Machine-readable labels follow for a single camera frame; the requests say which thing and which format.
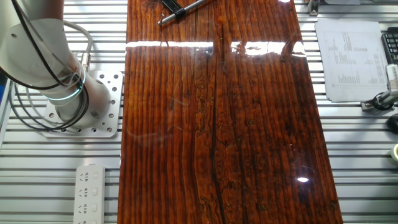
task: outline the black cable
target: black cable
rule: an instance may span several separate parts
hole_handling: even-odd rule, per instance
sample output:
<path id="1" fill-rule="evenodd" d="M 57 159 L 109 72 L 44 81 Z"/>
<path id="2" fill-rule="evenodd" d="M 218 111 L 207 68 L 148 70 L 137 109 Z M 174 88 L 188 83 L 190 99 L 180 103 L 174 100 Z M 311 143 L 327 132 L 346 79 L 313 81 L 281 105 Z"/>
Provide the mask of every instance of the black cable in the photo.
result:
<path id="1" fill-rule="evenodd" d="M 377 95 L 373 98 L 373 100 L 372 100 L 372 105 L 373 105 L 374 108 L 378 109 L 379 111 L 387 111 L 387 110 L 391 109 L 391 108 L 394 106 L 394 103 L 390 104 L 390 105 L 387 106 L 387 107 L 381 106 L 381 105 L 379 104 L 379 100 L 378 100 L 377 98 L 378 98 L 378 96 L 380 96 L 380 95 L 382 95 L 382 94 L 383 94 L 383 93 L 379 93 L 379 94 L 377 94 Z"/>
<path id="2" fill-rule="evenodd" d="M 27 88 L 31 88 L 33 90 L 51 90 L 52 88 L 55 88 L 57 86 L 59 86 L 59 84 L 55 84 L 52 86 L 47 86 L 47 87 L 37 87 L 37 86 L 31 86 L 28 85 L 26 83 L 23 83 L 17 79 L 15 79 L 14 77 L 12 77 L 10 74 L 8 74 L 2 67 L 0 67 L 0 74 L 3 74 L 5 77 L 7 77 L 8 79 L 10 79 L 11 81 L 13 81 L 14 83 L 17 83 L 21 86 L 27 87 Z"/>
<path id="3" fill-rule="evenodd" d="M 21 22 L 21 25 L 23 26 L 25 33 L 27 35 L 27 37 L 29 38 L 30 42 L 32 43 L 33 47 L 35 48 L 37 54 L 39 55 L 44 67 L 47 69 L 47 71 L 50 73 L 50 75 L 54 78 L 54 80 L 61 86 L 66 86 L 66 84 L 64 84 L 63 82 L 61 82 L 61 80 L 58 79 L 58 77 L 53 73 L 53 71 L 51 70 L 50 66 L 48 65 L 47 61 L 45 60 L 42 52 L 39 49 L 39 46 L 37 46 L 32 34 L 29 31 L 29 28 L 26 24 L 26 21 L 24 19 L 24 16 L 21 13 L 21 8 L 18 4 L 18 2 L 16 0 L 11 0 L 12 5 L 14 6 L 14 9 L 18 15 L 19 21 Z"/>
<path id="4" fill-rule="evenodd" d="M 48 127 L 48 126 L 46 126 L 46 125 L 44 125 L 44 124 L 38 122 L 35 118 L 33 118 L 33 116 L 26 110 L 24 104 L 22 103 L 21 97 L 19 96 L 19 92 L 18 92 L 18 90 L 17 90 L 17 88 L 16 88 L 16 95 L 17 95 L 17 97 L 18 97 L 18 100 L 19 100 L 19 103 L 21 104 L 22 109 L 25 111 L 25 113 L 28 115 L 28 117 L 29 117 L 30 119 L 32 119 L 32 120 L 35 121 L 37 124 L 39 124 L 39 125 L 41 125 L 42 127 L 44 127 L 44 128 L 38 128 L 38 127 L 35 127 L 35 126 L 32 126 L 32 125 L 26 123 L 26 122 L 19 116 L 18 112 L 17 112 L 16 109 L 15 109 L 14 104 L 12 103 L 11 90 L 12 90 L 12 87 L 11 87 L 11 89 L 10 89 L 10 91 L 9 91 L 9 101 L 10 101 L 10 104 L 11 104 L 12 111 L 13 111 L 14 114 L 17 116 L 17 118 L 18 118 L 19 120 L 21 120 L 21 122 L 23 122 L 26 126 L 32 128 L 32 129 L 38 130 L 38 131 L 55 131 L 55 130 L 60 130 L 60 129 L 61 129 L 61 130 L 62 130 L 62 129 L 67 129 L 67 128 L 73 126 L 74 124 L 76 124 L 76 123 L 85 115 L 85 113 L 86 113 L 87 110 L 88 110 L 89 96 L 88 96 L 88 92 L 87 92 L 86 87 L 83 86 L 82 91 L 85 92 L 85 96 L 84 96 L 83 94 L 80 94 L 80 97 L 81 97 L 81 98 L 80 98 L 80 104 L 79 104 L 78 109 L 76 110 L 75 115 L 74 115 L 69 121 L 67 121 L 66 123 L 64 123 L 63 125 L 58 126 L 58 127 L 51 128 L 51 127 Z"/>

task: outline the power strip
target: power strip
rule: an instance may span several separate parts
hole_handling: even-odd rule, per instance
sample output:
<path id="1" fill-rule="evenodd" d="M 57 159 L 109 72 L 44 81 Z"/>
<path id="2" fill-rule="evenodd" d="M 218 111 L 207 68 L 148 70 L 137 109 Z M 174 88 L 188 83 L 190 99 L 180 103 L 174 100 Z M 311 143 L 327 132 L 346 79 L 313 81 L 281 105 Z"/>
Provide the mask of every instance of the power strip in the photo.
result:
<path id="1" fill-rule="evenodd" d="M 81 166 L 76 170 L 73 224 L 103 224 L 105 167 Z"/>

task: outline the black keyboard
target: black keyboard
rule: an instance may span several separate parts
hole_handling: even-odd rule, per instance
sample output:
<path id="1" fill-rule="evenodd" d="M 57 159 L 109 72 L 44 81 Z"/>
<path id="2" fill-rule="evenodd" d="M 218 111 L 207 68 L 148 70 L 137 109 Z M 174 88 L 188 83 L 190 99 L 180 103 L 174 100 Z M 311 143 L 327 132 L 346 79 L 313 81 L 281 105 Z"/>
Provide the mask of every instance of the black keyboard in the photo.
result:
<path id="1" fill-rule="evenodd" d="M 398 62 L 398 32 L 383 34 L 381 37 L 388 63 Z"/>

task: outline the wood grain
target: wood grain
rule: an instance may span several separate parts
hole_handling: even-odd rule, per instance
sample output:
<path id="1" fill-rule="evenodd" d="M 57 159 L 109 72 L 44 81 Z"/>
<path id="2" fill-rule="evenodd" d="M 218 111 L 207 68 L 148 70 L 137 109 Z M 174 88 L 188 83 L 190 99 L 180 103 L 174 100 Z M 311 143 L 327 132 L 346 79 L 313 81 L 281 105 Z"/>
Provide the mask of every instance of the wood grain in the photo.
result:
<path id="1" fill-rule="evenodd" d="M 118 223 L 343 223 L 293 1 L 162 13 L 129 0 Z"/>

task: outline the wire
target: wire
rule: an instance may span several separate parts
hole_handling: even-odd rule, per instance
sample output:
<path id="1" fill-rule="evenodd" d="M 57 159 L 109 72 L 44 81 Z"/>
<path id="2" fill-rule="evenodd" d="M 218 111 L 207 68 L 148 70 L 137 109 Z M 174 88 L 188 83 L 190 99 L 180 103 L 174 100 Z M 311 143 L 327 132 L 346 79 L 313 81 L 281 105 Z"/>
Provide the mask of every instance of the wire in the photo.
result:
<path id="1" fill-rule="evenodd" d="M 63 21 L 63 25 L 70 27 L 72 29 L 78 30 L 78 31 L 82 32 L 87 37 L 88 44 L 87 44 L 86 53 L 90 53 L 91 48 L 93 46 L 93 38 L 90 35 L 90 33 L 86 29 L 82 28 L 81 26 L 79 26 L 75 23 L 69 22 L 69 21 Z"/>
<path id="2" fill-rule="evenodd" d="M 47 87 L 38 87 L 38 86 L 32 86 L 32 85 L 28 85 L 26 83 L 23 83 L 19 80 L 17 80 L 16 78 L 12 77 L 10 74 L 8 74 L 1 66 L 0 66 L 0 74 L 4 75 L 5 77 L 9 78 L 11 81 L 13 81 L 14 83 L 18 83 L 21 86 L 27 87 L 27 88 L 31 88 L 33 90 L 51 90 L 57 86 L 59 86 L 59 84 L 54 84 L 52 86 L 47 86 Z"/>
<path id="3" fill-rule="evenodd" d="M 69 90 L 70 88 L 74 87 L 78 82 L 80 82 L 80 80 L 82 79 L 81 75 L 79 75 L 77 73 L 74 73 L 74 76 L 78 77 L 78 79 L 76 81 L 74 81 L 73 83 L 71 83 L 69 86 L 66 86 L 66 87 L 64 87 L 64 88 L 62 88 L 61 90 L 58 90 L 58 91 L 46 91 L 45 93 L 56 94 L 56 93 L 61 93 L 61 92 Z"/>
<path id="4" fill-rule="evenodd" d="M 19 18 L 19 22 L 21 22 L 22 27 L 25 30 L 25 33 L 28 37 L 28 39 L 30 40 L 30 42 L 32 43 L 34 49 L 36 50 L 37 54 L 39 55 L 44 67 L 47 69 L 47 71 L 49 72 L 49 74 L 53 77 L 53 79 L 61 86 L 66 86 L 66 84 L 64 84 L 63 82 L 61 82 L 61 80 L 58 79 L 58 77 L 53 73 L 53 71 L 51 70 L 49 64 L 47 63 L 47 61 L 45 60 L 42 52 L 39 49 L 39 46 L 37 46 L 32 34 L 29 31 L 29 28 L 26 24 L 26 21 L 24 19 L 24 16 L 21 13 L 21 8 L 18 4 L 18 2 L 16 0 L 11 0 L 12 5 L 14 6 L 15 11 L 17 12 L 18 18 Z"/>
<path id="5" fill-rule="evenodd" d="M 25 113 L 28 115 L 28 117 L 29 117 L 30 119 L 32 119 L 35 123 L 37 123 L 38 125 L 40 125 L 40 126 L 43 127 L 43 128 L 38 128 L 38 127 L 35 127 L 35 126 L 33 126 L 33 125 L 30 125 L 30 124 L 28 124 L 26 121 L 24 121 L 24 120 L 19 116 L 19 114 L 18 114 L 17 110 L 15 109 L 15 106 L 14 106 L 14 104 L 13 104 L 13 102 L 12 102 L 12 98 L 11 98 L 12 86 L 15 87 L 16 96 L 18 97 L 18 101 L 19 101 L 19 103 L 21 104 L 21 108 L 25 111 Z M 40 123 L 39 121 L 37 121 L 37 120 L 26 110 L 26 108 L 25 108 L 25 106 L 24 106 L 24 104 L 23 104 L 23 102 L 22 102 L 22 100 L 21 100 L 21 96 L 19 95 L 19 92 L 18 92 L 18 90 L 17 90 L 17 87 L 16 87 L 15 85 L 12 85 L 12 86 L 11 86 L 11 88 L 10 88 L 10 90 L 9 90 L 9 94 L 8 94 L 8 98 L 9 98 L 9 102 L 10 102 L 12 111 L 13 111 L 14 114 L 17 116 L 17 118 L 18 118 L 19 120 L 21 120 L 26 126 L 32 128 L 32 129 L 35 129 L 35 130 L 37 130 L 37 131 L 56 131 L 56 130 L 67 129 L 67 128 L 73 126 L 74 124 L 76 124 L 76 123 L 85 115 L 85 113 L 86 113 L 87 110 L 88 110 L 89 96 L 88 96 L 88 92 L 87 92 L 86 87 L 83 86 L 83 91 L 84 91 L 85 94 L 84 94 L 84 95 L 83 95 L 83 94 L 80 94 L 80 104 L 79 104 L 79 107 L 78 107 L 78 109 L 77 109 L 75 115 L 74 115 L 69 121 L 67 121 L 66 123 L 64 123 L 64 124 L 61 125 L 61 126 L 54 127 L 54 128 L 53 128 L 53 127 L 48 127 L 48 126 L 46 126 L 46 125 Z"/>
<path id="6" fill-rule="evenodd" d="M 58 122 L 51 121 L 51 120 L 45 118 L 43 115 L 41 115 L 41 114 L 39 113 L 39 111 L 37 111 L 36 107 L 34 106 L 34 104 L 33 104 L 33 102 L 32 102 L 32 98 L 30 97 L 30 93 L 29 93 L 29 88 L 26 88 L 26 87 L 25 87 L 25 90 L 26 90 L 26 96 L 27 96 L 27 100 L 29 101 L 30 107 L 32 107 L 32 109 L 35 111 L 35 113 L 37 113 L 37 115 L 38 115 L 40 118 L 42 118 L 44 121 L 46 121 L 46 122 L 48 122 L 48 123 L 51 123 L 51 124 L 59 124 Z"/>

